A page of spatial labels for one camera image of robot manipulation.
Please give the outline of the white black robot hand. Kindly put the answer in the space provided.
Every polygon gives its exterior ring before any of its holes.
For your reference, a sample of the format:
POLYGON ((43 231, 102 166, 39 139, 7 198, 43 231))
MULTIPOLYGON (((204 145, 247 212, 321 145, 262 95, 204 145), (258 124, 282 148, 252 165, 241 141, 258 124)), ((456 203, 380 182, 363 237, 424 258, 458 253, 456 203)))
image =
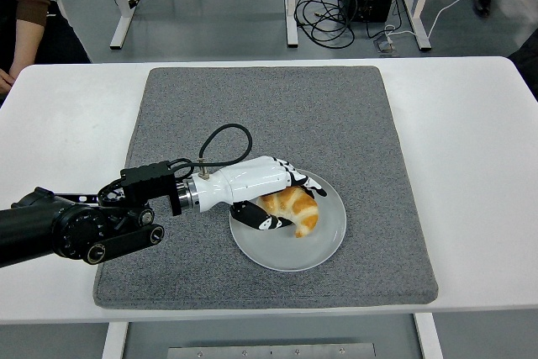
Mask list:
POLYGON ((261 156, 199 173, 184 181, 191 205, 201 212, 227 203, 233 219, 255 230, 295 225, 295 236, 312 233, 319 221, 315 195, 327 192, 312 177, 286 161, 261 156))

